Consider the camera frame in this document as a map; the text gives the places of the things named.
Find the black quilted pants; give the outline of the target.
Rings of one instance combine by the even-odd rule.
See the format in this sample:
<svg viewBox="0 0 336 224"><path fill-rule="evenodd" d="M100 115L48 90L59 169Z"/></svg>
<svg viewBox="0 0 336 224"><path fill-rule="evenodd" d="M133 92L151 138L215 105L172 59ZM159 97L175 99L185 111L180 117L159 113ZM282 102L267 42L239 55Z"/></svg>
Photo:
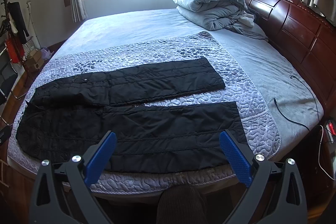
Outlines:
<svg viewBox="0 0 336 224"><path fill-rule="evenodd" d="M158 101L224 89L207 59L146 64L57 79L38 87L16 139L35 159L82 155L107 131L116 149L106 169L176 173L224 165L219 135L247 143L235 102L158 106Z"/></svg>

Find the lavender quilted bedspread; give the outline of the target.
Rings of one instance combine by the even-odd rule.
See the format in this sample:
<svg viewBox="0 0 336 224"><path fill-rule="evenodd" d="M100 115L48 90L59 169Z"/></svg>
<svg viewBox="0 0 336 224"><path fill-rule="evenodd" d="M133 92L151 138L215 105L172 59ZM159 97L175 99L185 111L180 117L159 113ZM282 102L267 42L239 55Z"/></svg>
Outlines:
<svg viewBox="0 0 336 224"><path fill-rule="evenodd" d="M221 186L234 173L219 147L230 130L270 158L276 122L252 80L208 32L52 59L15 118L8 157L37 173L115 132L117 147L94 192L152 194Z"/></svg>

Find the light blue bed sheet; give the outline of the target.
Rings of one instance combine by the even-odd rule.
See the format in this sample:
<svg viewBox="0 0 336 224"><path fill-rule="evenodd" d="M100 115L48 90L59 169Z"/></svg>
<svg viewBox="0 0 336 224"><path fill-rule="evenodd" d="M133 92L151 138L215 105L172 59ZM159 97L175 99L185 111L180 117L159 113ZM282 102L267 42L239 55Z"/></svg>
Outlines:
<svg viewBox="0 0 336 224"><path fill-rule="evenodd" d="M102 16L83 23L55 57L202 31L176 9ZM291 63L265 40L226 29L213 31L211 35L242 66L262 94L281 134L280 148L293 148L298 143L317 148L323 108Z"/></svg>

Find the black metal chair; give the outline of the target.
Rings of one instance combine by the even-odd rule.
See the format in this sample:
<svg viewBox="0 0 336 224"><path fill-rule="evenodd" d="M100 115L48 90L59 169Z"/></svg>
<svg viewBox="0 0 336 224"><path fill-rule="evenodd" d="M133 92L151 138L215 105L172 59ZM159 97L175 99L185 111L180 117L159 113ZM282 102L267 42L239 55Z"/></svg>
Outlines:
<svg viewBox="0 0 336 224"><path fill-rule="evenodd" d="M26 96L27 93L23 93L20 96L16 96L12 88L14 87L15 81L18 78L18 72L14 69L11 60L9 58L9 53L7 47L4 46L1 50L1 105L5 105L9 96L12 95L16 100L21 100Z"/></svg>

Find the cardboard box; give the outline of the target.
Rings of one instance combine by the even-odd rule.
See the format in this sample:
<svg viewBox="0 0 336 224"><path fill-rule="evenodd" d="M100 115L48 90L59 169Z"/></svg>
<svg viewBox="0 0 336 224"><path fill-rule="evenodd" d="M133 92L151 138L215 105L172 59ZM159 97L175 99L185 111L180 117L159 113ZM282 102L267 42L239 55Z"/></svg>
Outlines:
<svg viewBox="0 0 336 224"><path fill-rule="evenodd" d="M30 72L38 71L44 64L44 60L42 59L41 50L34 49L32 50L26 59L26 65Z"/></svg>

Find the dark wooden headboard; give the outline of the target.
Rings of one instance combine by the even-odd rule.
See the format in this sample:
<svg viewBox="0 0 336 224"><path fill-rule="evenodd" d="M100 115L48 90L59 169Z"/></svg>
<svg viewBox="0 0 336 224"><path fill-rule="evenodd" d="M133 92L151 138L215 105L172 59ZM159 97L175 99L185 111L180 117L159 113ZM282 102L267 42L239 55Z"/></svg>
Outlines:
<svg viewBox="0 0 336 224"><path fill-rule="evenodd" d="M335 27L299 0L245 0L258 25L308 83L325 116L335 110Z"/></svg>

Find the coat rack with clothes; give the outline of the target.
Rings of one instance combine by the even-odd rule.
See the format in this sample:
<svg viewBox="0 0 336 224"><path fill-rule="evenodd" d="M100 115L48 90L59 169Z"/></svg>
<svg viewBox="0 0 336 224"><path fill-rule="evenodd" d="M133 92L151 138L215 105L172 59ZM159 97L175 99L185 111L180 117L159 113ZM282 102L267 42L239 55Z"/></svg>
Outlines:
<svg viewBox="0 0 336 224"><path fill-rule="evenodd" d="M21 65L28 73L29 69L25 62L25 52L18 37L18 30L10 16L8 4L9 0L1 1L1 5L3 5L5 9L5 14L1 15L1 18L3 18L1 22L1 36L6 35L5 49L9 54L10 61L13 64Z"/></svg>

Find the folded grey comforter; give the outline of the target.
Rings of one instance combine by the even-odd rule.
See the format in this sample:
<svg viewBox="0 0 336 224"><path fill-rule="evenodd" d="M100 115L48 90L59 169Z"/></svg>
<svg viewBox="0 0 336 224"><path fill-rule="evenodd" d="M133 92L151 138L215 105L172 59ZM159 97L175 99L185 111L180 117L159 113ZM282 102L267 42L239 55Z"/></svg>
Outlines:
<svg viewBox="0 0 336 224"><path fill-rule="evenodd" d="M187 20L208 30L227 29L258 40L268 40L257 25L260 14L245 0L172 0Z"/></svg>

